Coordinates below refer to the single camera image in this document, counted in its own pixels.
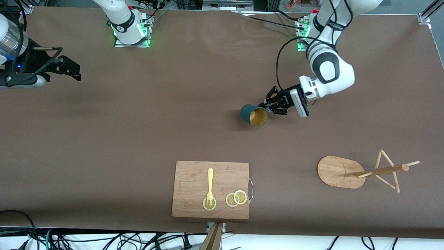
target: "wooden mug tree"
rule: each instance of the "wooden mug tree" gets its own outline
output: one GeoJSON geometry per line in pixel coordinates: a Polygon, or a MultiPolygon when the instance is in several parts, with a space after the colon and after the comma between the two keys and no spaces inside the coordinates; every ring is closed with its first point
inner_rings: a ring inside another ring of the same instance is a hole
{"type": "Polygon", "coordinates": [[[416,164],[419,164],[419,161],[394,165],[384,150],[381,149],[379,150],[376,166],[373,170],[364,171],[364,168],[356,161],[336,156],[326,156],[319,161],[317,165],[317,173],[319,178],[327,185],[353,189],[361,187],[365,182],[365,177],[375,176],[392,189],[396,189],[396,192],[399,194],[399,182],[396,173],[408,171],[410,166],[416,164]],[[379,168],[381,155],[383,155],[388,161],[390,167],[379,168]],[[388,173],[393,174],[395,180],[394,186],[380,177],[380,175],[388,173]]]}

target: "brown table surface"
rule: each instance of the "brown table surface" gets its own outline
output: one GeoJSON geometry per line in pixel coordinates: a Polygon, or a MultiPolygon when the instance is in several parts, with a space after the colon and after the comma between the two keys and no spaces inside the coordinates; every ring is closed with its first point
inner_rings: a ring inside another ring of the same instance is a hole
{"type": "MultiPolygon", "coordinates": [[[[356,83],[309,107],[308,118],[292,108],[262,128],[239,110],[276,84],[276,55],[293,29],[231,12],[169,11],[151,48],[136,49],[114,48],[106,21],[100,9],[29,15],[29,36],[63,46],[83,77],[0,92],[1,210],[23,210],[45,227],[201,232],[203,223],[171,217],[176,161],[248,162],[250,220],[227,230],[444,238],[444,70],[415,16],[355,18],[338,50],[356,83]],[[375,178],[351,190],[317,176],[326,155],[372,169],[380,149],[395,164],[421,161],[398,174],[401,194],[375,178]]],[[[285,87],[312,75],[296,43],[279,72],[285,87]]],[[[19,215],[0,223],[27,225],[19,215]]]]}

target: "wooden stand base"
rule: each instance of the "wooden stand base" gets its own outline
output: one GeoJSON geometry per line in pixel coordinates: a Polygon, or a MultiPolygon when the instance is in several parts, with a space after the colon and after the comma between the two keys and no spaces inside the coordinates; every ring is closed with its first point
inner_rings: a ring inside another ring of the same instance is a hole
{"type": "Polygon", "coordinates": [[[365,177],[357,178],[356,173],[364,168],[349,159],[336,156],[326,156],[317,164],[317,174],[327,185],[343,188],[359,188],[365,182],[365,177]]]}

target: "teal mug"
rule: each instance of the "teal mug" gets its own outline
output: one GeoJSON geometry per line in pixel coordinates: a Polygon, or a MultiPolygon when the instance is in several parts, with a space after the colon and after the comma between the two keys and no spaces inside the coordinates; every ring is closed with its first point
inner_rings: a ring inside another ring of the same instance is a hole
{"type": "Polygon", "coordinates": [[[241,118],[254,127],[261,127],[268,119],[268,112],[262,107],[246,104],[241,109],[241,118]]]}

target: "metal clamp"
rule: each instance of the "metal clamp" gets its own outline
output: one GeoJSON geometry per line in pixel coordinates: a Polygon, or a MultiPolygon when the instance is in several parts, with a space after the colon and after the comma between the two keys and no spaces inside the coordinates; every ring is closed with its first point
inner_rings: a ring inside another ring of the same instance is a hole
{"type": "Polygon", "coordinates": [[[250,199],[249,199],[249,201],[248,201],[248,204],[250,204],[250,203],[251,203],[251,200],[253,199],[254,188],[253,188],[253,181],[251,180],[250,177],[248,177],[248,181],[251,183],[251,197],[250,197],[250,199]]]}
{"type": "Polygon", "coordinates": [[[430,24],[429,17],[444,5],[444,0],[434,0],[423,12],[418,14],[419,24],[430,24]]]}

